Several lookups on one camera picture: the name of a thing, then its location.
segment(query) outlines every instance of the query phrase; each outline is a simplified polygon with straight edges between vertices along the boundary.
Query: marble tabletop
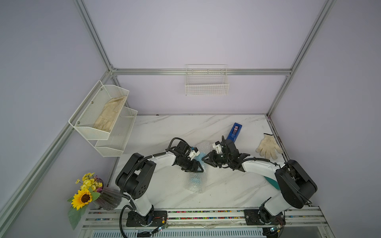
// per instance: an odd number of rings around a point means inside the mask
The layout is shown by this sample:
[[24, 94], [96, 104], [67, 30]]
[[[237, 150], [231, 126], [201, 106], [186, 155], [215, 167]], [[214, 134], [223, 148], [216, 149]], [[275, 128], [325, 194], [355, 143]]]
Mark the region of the marble tabletop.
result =
[[[174, 137], [184, 139], [190, 146], [221, 141], [221, 136], [226, 138], [235, 122], [242, 125], [235, 141], [239, 152], [260, 158], [255, 149], [263, 139], [263, 133], [272, 133], [264, 115], [137, 116], [110, 187], [119, 190], [115, 179], [133, 153], [147, 156], [162, 152]], [[284, 161], [281, 154], [278, 154], [277, 161]], [[155, 170], [146, 194], [156, 209], [175, 209], [258, 207], [278, 193], [263, 176], [238, 170], [208, 166], [203, 177], [203, 193], [186, 189], [189, 179], [189, 173], [179, 166]], [[117, 209], [127, 203], [123, 198]]]

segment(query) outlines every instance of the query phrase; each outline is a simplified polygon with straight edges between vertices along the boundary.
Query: white mesh shelf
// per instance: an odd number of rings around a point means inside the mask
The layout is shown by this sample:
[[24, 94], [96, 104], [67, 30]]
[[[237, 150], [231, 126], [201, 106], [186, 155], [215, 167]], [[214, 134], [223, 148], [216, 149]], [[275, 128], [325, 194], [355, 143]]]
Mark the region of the white mesh shelf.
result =
[[227, 95], [229, 82], [227, 80], [226, 71], [227, 65], [188, 64], [185, 94], [187, 96]]
[[108, 127], [108, 129], [111, 128], [109, 132], [94, 128], [94, 123], [102, 113], [105, 104], [112, 98], [125, 96], [124, 105], [129, 93], [126, 89], [115, 85], [103, 85], [100, 81], [97, 82], [94, 88], [97, 86], [100, 86], [100, 88], [83, 113], [79, 117], [78, 114], [74, 113], [69, 119], [69, 124], [103, 157], [119, 157], [123, 154], [127, 145], [138, 111], [123, 106], [114, 117], [116, 119], [113, 125]]
[[115, 126], [115, 123], [111, 127], [110, 132], [93, 128], [93, 125], [102, 113], [102, 110], [108, 101], [112, 98], [126, 96], [123, 102], [123, 104], [125, 104], [128, 93], [128, 90], [115, 85], [102, 85], [91, 100], [91, 103], [87, 105], [82, 115], [74, 124], [74, 129], [76, 129], [86, 140], [107, 140]]
[[123, 154], [130, 137], [138, 111], [123, 107], [108, 140], [97, 141], [95, 149], [103, 157], [118, 157]]

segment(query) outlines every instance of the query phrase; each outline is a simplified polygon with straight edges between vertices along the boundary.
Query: white cotton glove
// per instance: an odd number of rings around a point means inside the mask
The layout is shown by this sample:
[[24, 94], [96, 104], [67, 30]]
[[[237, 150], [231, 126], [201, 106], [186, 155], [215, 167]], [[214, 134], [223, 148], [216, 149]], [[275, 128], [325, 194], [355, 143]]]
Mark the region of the white cotton glove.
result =
[[279, 147], [273, 135], [264, 134], [264, 139], [259, 144], [258, 148], [255, 150], [260, 153], [261, 156], [265, 156], [266, 159], [270, 158], [277, 159], [278, 156], [275, 153], [277, 150], [279, 153], [283, 153], [282, 149]]

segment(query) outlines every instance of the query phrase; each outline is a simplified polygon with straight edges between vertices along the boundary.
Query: black mounting plate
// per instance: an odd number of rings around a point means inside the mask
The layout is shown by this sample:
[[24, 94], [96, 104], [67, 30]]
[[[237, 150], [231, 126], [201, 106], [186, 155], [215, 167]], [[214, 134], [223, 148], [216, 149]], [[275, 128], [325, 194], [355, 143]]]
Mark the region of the black mounting plate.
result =
[[[264, 225], [264, 223], [261, 221], [261, 217], [259, 216], [259, 209], [246, 209], [243, 211], [245, 214], [245, 220], [246, 225]], [[283, 213], [280, 212], [277, 217], [283, 218]], [[275, 219], [273, 222], [271, 222], [269, 225], [278, 225], [280, 222]]]
[[[167, 211], [154, 211], [154, 217], [161, 217], [166, 221], [167, 216], [168, 216]], [[142, 225], [140, 224], [141, 222], [142, 221], [140, 219], [134, 216], [130, 216], [130, 213], [128, 213], [128, 218], [126, 223], [127, 227], [142, 227]], [[159, 225], [163, 224], [162, 222], [163, 222], [162, 219], [157, 218], [152, 220], [152, 223], [147, 227], [158, 227]]]

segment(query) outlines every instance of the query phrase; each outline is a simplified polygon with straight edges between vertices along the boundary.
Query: flower bouquet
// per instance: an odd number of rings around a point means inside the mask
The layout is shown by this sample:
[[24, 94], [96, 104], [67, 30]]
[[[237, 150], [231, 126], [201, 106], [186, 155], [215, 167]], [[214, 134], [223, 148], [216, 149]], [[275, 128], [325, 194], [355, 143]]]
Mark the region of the flower bouquet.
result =
[[77, 194], [67, 200], [73, 205], [67, 214], [73, 230], [77, 227], [81, 217], [85, 213], [87, 205], [97, 200], [102, 190], [103, 181], [97, 176], [94, 177], [94, 173], [87, 173], [82, 177], [81, 190], [78, 190]]

